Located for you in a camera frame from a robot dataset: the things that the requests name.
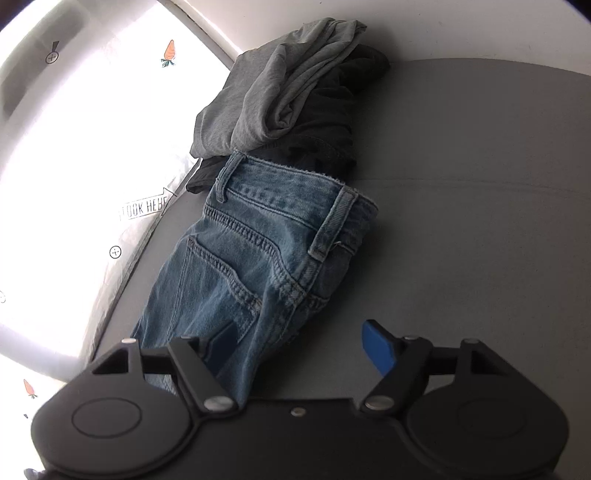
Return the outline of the blue denim jeans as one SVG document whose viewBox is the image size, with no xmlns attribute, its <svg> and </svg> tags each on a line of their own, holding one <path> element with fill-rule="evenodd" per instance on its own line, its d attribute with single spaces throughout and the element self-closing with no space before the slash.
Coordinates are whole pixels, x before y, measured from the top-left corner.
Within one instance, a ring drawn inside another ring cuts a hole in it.
<svg viewBox="0 0 591 480">
<path fill-rule="evenodd" d="M 339 180 L 231 154 L 161 267 L 133 337 L 157 348 L 234 323 L 235 347 L 213 375 L 244 404 L 260 363 L 328 304 L 377 214 Z"/>
</svg>

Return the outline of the folded black garment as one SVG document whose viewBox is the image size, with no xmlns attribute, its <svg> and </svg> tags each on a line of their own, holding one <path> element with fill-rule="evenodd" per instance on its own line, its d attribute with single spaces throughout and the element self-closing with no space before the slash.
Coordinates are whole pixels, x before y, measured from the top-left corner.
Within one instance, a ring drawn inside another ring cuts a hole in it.
<svg viewBox="0 0 591 480">
<path fill-rule="evenodd" d="M 384 53 L 367 45 L 356 46 L 311 89 L 294 128 L 250 150 L 249 155 L 349 181 L 356 168 L 356 117 L 390 68 Z"/>
</svg>

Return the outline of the white carrot print sheet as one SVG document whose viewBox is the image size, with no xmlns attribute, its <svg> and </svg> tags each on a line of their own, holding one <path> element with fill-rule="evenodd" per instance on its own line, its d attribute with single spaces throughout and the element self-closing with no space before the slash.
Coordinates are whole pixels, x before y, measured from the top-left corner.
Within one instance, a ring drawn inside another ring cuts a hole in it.
<svg viewBox="0 0 591 480">
<path fill-rule="evenodd" d="M 1 417 L 89 360 L 228 69 L 168 1 L 35 1 L 1 33 Z"/>
</svg>

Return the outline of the folded grey garment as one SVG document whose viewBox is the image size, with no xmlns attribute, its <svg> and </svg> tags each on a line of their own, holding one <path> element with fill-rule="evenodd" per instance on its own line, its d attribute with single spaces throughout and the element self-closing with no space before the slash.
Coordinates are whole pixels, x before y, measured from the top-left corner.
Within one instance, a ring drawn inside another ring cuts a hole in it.
<svg viewBox="0 0 591 480">
<path fill-rule="evenodd" d="M 367 25 L 322 18 L 240 54 L 195 119 L 190 155 L 246 152 L 294 128 L 312 88 L 360 43 Z"/>
</svg>

